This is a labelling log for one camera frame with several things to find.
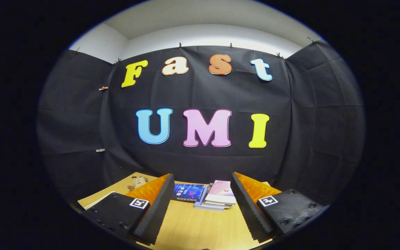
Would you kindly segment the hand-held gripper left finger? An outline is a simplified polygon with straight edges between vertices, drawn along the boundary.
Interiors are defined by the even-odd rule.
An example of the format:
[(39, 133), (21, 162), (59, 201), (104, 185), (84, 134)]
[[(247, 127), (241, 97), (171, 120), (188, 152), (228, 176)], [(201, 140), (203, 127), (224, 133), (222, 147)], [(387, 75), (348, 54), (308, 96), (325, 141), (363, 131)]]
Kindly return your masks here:
[(84, 210), (84, 217), (124, 241), (154, 245), (175, 187), (166, 174), (127, 194), (111, 192)]

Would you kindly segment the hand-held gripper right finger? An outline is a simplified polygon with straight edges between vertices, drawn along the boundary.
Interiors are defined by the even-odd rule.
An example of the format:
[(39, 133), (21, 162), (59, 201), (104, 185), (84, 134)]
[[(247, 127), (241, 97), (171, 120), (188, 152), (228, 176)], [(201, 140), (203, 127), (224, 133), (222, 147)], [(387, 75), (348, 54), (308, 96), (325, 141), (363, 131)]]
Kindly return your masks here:
[(278, 242), (327, 210), (295, 189), (280, 191), (237, 172), (232, 173), (231, 189), (252, 238), (259, 243)]

